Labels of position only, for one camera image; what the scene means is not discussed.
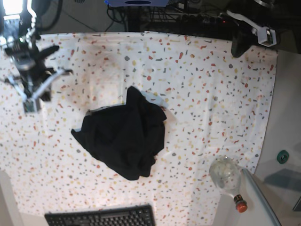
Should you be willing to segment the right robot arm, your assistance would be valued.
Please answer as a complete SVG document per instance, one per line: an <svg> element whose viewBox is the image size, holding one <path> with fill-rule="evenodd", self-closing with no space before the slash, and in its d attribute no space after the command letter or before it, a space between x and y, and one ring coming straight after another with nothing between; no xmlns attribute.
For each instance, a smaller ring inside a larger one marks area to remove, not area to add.
<svg viewBox="0 0 301 226"><path fill-rule="evenodd" d="M50 91L59 76L54 68L46 67L45 60L59 50L58 45L39 50L36 42L41 32L56 25L62 12L63 1L57 1L53 21L41 27L41 18L51 4L49 0L2 0L0 2L0 49L15 65L18 76L6 78L11 85L21 83L24 90L33 93Z"/></svg>

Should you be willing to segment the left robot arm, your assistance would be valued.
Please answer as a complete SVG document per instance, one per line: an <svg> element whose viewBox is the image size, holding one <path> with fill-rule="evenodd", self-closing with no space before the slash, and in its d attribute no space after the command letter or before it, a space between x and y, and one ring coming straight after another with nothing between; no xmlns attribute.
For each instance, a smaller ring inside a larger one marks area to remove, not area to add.
<svg viewBox="0 0 301 226"><path fill-rule="evenodd" d="M301 50L301 2L299 0L232 0L225 13L237 25L231 53L238 58L252 45L271 48L281 34L292 31Z"/></svg>

